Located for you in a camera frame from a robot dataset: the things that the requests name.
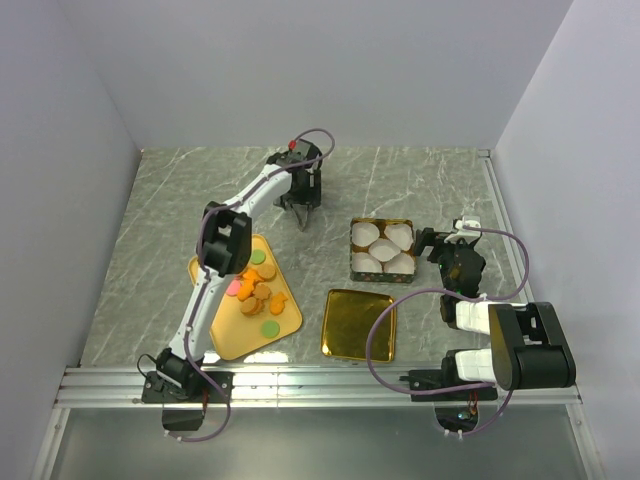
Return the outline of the round dotted biscuit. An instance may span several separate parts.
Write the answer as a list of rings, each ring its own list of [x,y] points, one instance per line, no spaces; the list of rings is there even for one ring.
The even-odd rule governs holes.
[[[277,276],[277,269],[274,265],[271,264],[261,264],[257,268],[258,275],[264,281],[272,281]]]
[[[257,315],[263,308],[264,301],[256,297],[249,297],[240,303],[240,312],[245,316]]]

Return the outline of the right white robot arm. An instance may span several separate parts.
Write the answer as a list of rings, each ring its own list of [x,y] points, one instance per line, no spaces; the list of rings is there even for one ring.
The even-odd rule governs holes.
[[[452,350],[429,390],[462,399],[475,384],[506,391],[569,388],[577,368],[557,313],[548,302],[490,300],[480,292],[486,260],[475,250],[482,228],[474,217],[453,221],[448,232],[424,228],[416,233],[413,253],[429,247],[427,260],[438,266],[443,321],[452,329],[486,335],[484,349]]]

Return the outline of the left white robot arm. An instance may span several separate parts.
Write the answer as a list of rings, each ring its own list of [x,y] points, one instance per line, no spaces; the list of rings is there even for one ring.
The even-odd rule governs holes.
[[[194,401],[210,389],[225,396],[223,388],[202,370],[202,362],[209,348],[209,328],[225,292],[249,263],[253,221],[272,205],[318,207],[319,175],[329,154],[297,137],[284,152],[271,155],[238,194],[207,204],[196,241],[196,284],[176,334],[152,358],[155,368],[144,374],[144,394],[167,393],[180,402]]]

